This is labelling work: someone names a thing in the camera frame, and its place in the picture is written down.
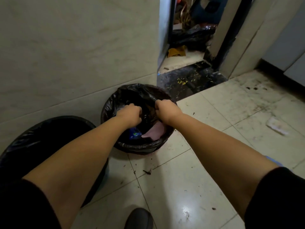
black sleeve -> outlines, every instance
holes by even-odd
[[[61,228],[47,197],[27,180],[0,186],[0,204],[2,228]]]
[[[246,213],[249,228],[304,228],[305,180],[284,167],[270,171],[257,186]]]

black garbage bag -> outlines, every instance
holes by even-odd
[[[45,120],[17,137],[0,156],[0,184],[21,179],[61,147],[95,128],[90,121],[77,116],[60,116]],[[88,204],[100,186],[108,160],[86,196]]]
[[[170,48],[177,48],[185,45],[190,51],[202,51],[207,49],[206,43],[215,33],[216,25],[196,25],[193,28],[184,30],[173,30],[170,39]]]
[[[123,85],[106,101],[101,112],[101,123],[114,117],[117,111],[125,105],[133,103],[142,108],[142,122],[137,129],[145,134],[158,120],[155,111],[156,100],[171,100],[176,104],[170,95],[160,87],[148,84]],[[174,128],[166,126],[165,134],[160,139],[152,141],[150,138],[129,139],[128,129],[119,137],[114,147],[127,153],[145,155],[159,149],[173,131]]]

pink cloth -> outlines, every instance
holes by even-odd
[[[147,133],[142,135],[142,138],[150,137],[153,141],[160,139],[162,135],[165,133],[165,125],[160,121],[154,124],[154,126],[148,130]]]

person's right arm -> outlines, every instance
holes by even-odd
[[[183,114],[170,100],[157,100],[156,113],[187,140],[201,164],[244,219],[258,183],[278,167],[235,138]]]

person's left arm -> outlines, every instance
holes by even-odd
[[[119,136],[141,122],[130,104],[99,127],[66,144],[23,178],[46,195],[62,228],[70,228]]]

